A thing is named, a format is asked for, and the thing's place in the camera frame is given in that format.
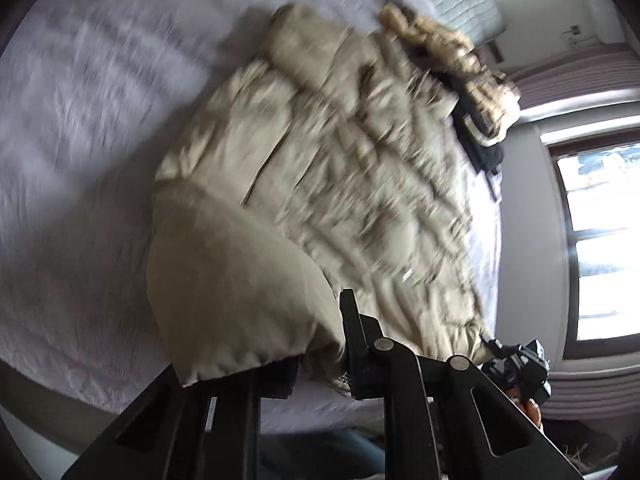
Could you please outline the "person's right hand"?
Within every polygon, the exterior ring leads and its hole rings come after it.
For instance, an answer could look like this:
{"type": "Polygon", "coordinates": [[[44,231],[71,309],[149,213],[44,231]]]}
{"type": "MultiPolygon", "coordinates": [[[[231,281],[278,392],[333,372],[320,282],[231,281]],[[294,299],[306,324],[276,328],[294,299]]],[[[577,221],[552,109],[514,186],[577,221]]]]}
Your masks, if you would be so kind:
{"type": "Polygon", "coordinates": [[[506,395],[513,404],[540,430],[544,431],[542,426],[542,416],[538,404],[533,399],[523,400],[515,389],[509,390],[506,395]]]}

